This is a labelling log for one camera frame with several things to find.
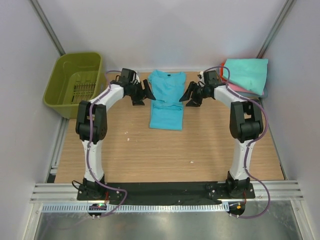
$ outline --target laundry basket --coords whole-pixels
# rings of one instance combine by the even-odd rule
[[[55,63],[44,103],[66,119],[77,118],[78,106],[106,88],[102,57],[96,52],[70,53]]]

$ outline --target gray floor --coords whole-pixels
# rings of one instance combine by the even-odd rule
[[[266,202],[248,202],[244,215],[257,214],[265,206]],[[35,239],[302,240],[289,201],[273,201],[268,212],[250,220],[226,212],[121,213],[95,220],[88,216],[42,213]]]

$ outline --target robotic arm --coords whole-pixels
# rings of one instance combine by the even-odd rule
[[[105,184],[105,175],[102,168],[101,152],[103,140],[107,134],[107,111],[120,99],[130,96],[132,105],[145,105],[146,98],[155,100],[151,92],[148,81],[143,80],[144,89],[139,76],[133,70],[123,68],[121,75],[110,82],[109,93],[102,92],[90,101],[81,101],[78,107],[75,131],[80,136],[84,148],[84,155],[87,156],[88,144],[90,140],[90,117],[89,110],[92,103],[93,129],[92,142],[89,145],[88,162],[94,176]],[[89,171],[87,161],[85,161],[85,174],[82,184],[79,186],[78,200],[99,199],[105,193],[105,189],[95,182]]]
[[[246,169],[249,171],[255,142],[250,145],[245,158],[247,145],[257,139],[264,129],[261,110],[252,102],[240,99],[228,91],[215,70],[200,72],[198,77],[204,82],[192,81],[180,102],[191,98],[186,106],[200,107],[204,98],[213,98],[230,108],[229,129],[234,138],[235,147],[232,166],[228,171],[225,185],[232,198],[242,198],[243,193],[250,187],[250,178],[245,171],[244,161],[246,159]]]

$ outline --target white panel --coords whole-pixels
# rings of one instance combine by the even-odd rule
[[[287,177],[299,182],[314,230],[320,229],[319,9],[319,0],[297,1],[265,56],[270,127]]]
[[[60,117],[42,97],[58,53],[27,0],[0,1],[0,239],[22,239]]]
[[[107,69],[199,69],[255,58],[284,0],[39,0],[67,53]]]

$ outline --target wooden tabletop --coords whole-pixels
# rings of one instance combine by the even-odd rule
[[[149,73],[141,74],[146,79]],[[186,86],[197,81],[187,73]],[[229,131],[230,110],[204,99],[201,107],[185,107],[183,130],[149,128],[150,100],[132,106],[124,97],[107,112],[108,130],[102,147],[107,182],[224,181],[231,167],[234,139]],[[55,183],[82,182],[84,148],[71,119]],[[253,149],[250,172],[261,180],[283,180],[280,163],[268,132]]]

